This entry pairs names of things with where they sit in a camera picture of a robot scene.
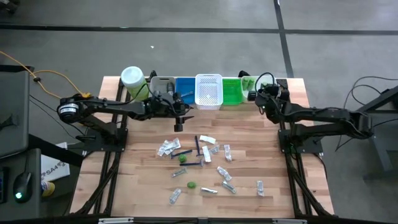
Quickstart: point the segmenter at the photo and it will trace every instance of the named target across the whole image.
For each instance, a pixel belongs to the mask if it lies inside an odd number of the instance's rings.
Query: floor
[[[76,29],[73,26],[95,26],[96,30],[112,27],[124,32],[0,30],[0,49],[36,70],[65,73],[79,88],[94,95],[103,76],[119,75],[130,65],[141,67],[147,75],[156,70],[159,75],[220,73],[235,77],[245,70],[253,75],[272,72],[280,78],[304,78],[310,104],[319,108],[342,107],[359,77],[398,78],[397,1],[279,2],[280,8],[273,0],[22,1],[15,15],[0,13],[0,25],[46,24],[71,26],[72,30]],[[0,57],[0,63],[13,64],[5,57]],[[44,85],[60,96],[75,93],[56,75],[42,77]],[[376,79],[363,83],[380,91],[397,85]],[[32,95],[52,108],[57,106],[58,101],[37,85],[30,87]],[[377,96],[368,88],[358,88],[355,94],[362,102]],[[347,108],[359,106],[348,100]],[[76,142],[34,105],[30,118],[32,134],[53,143]],[[376,153],[367,141],[357,140],[335,153],[337,140],[322,140],[335,213],[345,218],[396,222],[398,182],[364,182],[363,175],[380,169]],[[68,183],[62,184],[67,192],[72,191],[78,170],[73,173],[63,180]],[[46,212],[63,213],[68,197],[49,202]]]

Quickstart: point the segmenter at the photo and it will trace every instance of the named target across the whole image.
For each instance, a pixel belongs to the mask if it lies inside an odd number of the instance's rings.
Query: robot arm
[[[295,123],[301,120],[328,123],[314,126],[292,125],[290,140],[297,145],[301,145],[310,137],[346,134],[356,139],[367,139],[372,136],[372,119],[365,113],[332,107],[304,108],[288,102],[288,99],[288,90],[281,90],[277,85],[268,84],[256,93],[254,101],[260,113],[265,113],[274,124]]]
[[[170,95],[155,92],[144,101],[121,103],[118,101],[100,99],[91,96],[84,98],[76,94],[69,98],[62,98],[57,108],[60,119],[68,124],[79,122],[82,125],[101,133],[103,138],[116,139],[118,128],[115,123],[105,123],[93,116],[94,113],[110,113],[127,115],[131,119],[144,121],[151,118],[175,118],[174,131],[182,131],[182,124],[185,120],[192,118],[181,116],[190,110],[179,93]]]

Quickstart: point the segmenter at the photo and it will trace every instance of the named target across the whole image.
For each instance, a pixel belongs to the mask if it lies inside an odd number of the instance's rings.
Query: butcher block table
[[[308,106],[303,79],[288,78],[287,82],[291,101]],[[114,100],[118,83],[119,77],[104,77],[99,97]],[[111,120],[110,114],[96,116],[104,121]],[[277,140],[279,125],[260,115],[254,103],[222,106],[219,111],[191,110],[186,116],[195,117],[185,122],[180,133],[174,132],[174,119],[128,119],[129,136],[119,166],[112,216],[294,217],[285,156],[280,152]],[[171,174],[181,167],[178,158],[157,155],[160,145],[166,139],[179,138],[182,147],[174,153],[192,149],[193,153],[187,154],[187,162],[198,162],[200,157],[196,156],[194,137],[200,135],[215,138],[220,146],[229,144],[232,162],[225,159],[224,148],[220,147],[220,152],[212,155],[211,163],[203,167],[189,166],[187,174],[171,178]],[[208,142],[200,141],[200,147],[204,145],[213,147]],[[71,212],[81,208],[97,187],[103,157],[103,152],[94,152],[83,161]],[[333,213],[321,162],[312,154],[303,154],[302,157],[308,188],[322,206]],[[236,194],[221,186],[223,178],[216,170],[218,166],[225,168],[232,176],[230,183],[235,186]],[[264,183],[265,197],[257,196],[257,180]],[[196,182],[197,187],[189,189],[189,181]],[[200,187],[215,189],[218,193],[201,192]],[[169,198],[176,188],[182,189],[182,193],[176,203],[170,205]],[[107,195],[108,188],[104,191],[101,211]],[[298,198],[304,211],[300,190]]]

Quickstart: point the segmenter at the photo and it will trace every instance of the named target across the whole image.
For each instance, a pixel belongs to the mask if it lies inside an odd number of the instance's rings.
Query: green bin
[[[223,79],[223,97],[224,105],[238,105],[242,103],[241,79],[224,78]]]

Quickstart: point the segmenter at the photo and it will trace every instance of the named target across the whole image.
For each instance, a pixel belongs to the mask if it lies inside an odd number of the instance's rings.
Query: green ball
[[[178,156],[178,159],[181,163],[186,162],[187,161],[187,156],[182,154]]]
[[[187,187],[188,187],[188,188],[191,188],[191,189],[194,189],[195,187],[197,187],[197,184],[196,184],[195,182],[192,182],[192,181],[191,181],[191,182],[188,182],[188,183],[187,183]]]

